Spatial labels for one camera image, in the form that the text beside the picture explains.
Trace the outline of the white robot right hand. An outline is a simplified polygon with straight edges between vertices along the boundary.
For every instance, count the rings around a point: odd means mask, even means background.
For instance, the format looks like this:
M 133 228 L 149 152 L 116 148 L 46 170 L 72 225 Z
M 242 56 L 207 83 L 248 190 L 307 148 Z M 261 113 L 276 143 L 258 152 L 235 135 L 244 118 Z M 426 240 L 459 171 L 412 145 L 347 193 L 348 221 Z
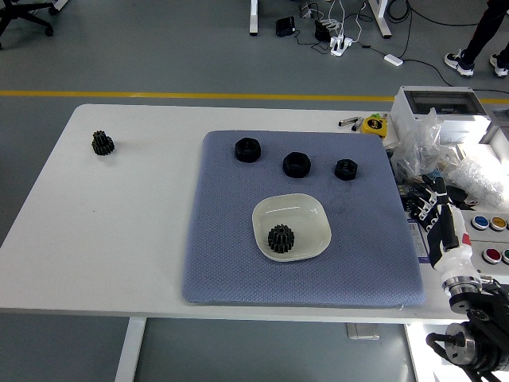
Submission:
M 454 205 L 442 177 L 424 175 L 416 185 L 417 198 L 410 215 L 427 234 L 429 261 L 441 274 L 441 282 L 450 279 L 468 279 L 478 282 L 472 265 L 472 246 L 463 215 Z

